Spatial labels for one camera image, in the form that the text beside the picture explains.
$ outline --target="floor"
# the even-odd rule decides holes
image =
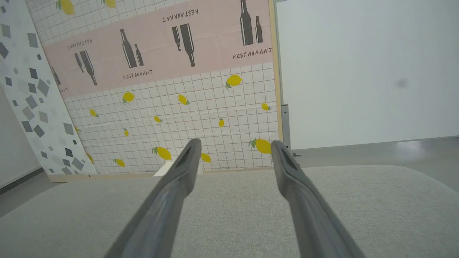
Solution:
[[[343,165],[396,165],[412,168],[459,192],[459,138],[416,140],[295,150],[303,168]],[[0,217],[59,185],[41,173],[0,195]]]

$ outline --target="yellow lemon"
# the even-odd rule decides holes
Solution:
[[[124,162],[123,162],[121,159],[115,158],[113,161],[114,161],[116,164],[118,164],[118,166],[120,166],[120,167],[125,167]]]
[[[179,94],[179,101],[180,103],[182,103],[183,105],[189,105],[190,104],[190,101],[186,100],[186,97]]]
[[[89,160],[91,161],[91,163],[94,164],[94,159],[92,159],[92,156],[91,156],[90,154],[88,154],[88,153],[87,153],[86,155],[88,155],[88,158],[89,158]]]
[[[266,110],[266,111],[271,110],[271,107],[268,106],[268,104],[266,104],[266,103],[262,103],[262,104],[261,104],[261,108],[262,108],[263,110]]]
[[[267,140],[263,139],[253,139],[249,142],[249,147],[252,145],[252,148],[257,147],[257,150],[264,154],[271,154],[271,144]]]
[[[207,163],[210,163],[210,156],[209,156],[209,154],[201,153],[201,158],[202,158],[202,161],[207,162]]]
[[[130,93],[130,92],[126,92],[124,95],[123,95],[123,104],[126,105],[126,103],[128,102],[131,102],[134,100],[134,94]]]
[[[153,150],[151,150],[151,152],[159,155],[163,159],[172,160],[171,153],[167,149],[164,149],[161,147],[155,147]]]
[[[95,111],[94,109],[92,109],[92,108],[89,109],[89,114],[91,114],[91,116],[93,116],[93,117],[95,117],[95,118],[99,116],[99,115],[96,113],[96,111]]]
[[[116,8],[116,0],[101,0],[101,2],[106,4],[108,8]]]
[[[56,2],[56,9],[61,11],[64,10],[64,13],[67,15],[75,14],[75,9],[70,0],[58,0]]]
[[[226,89],[229,90],[231,87],[238,86],[242,81],[242,78],[239,75],[231,75],[228,80],[226,80]]]

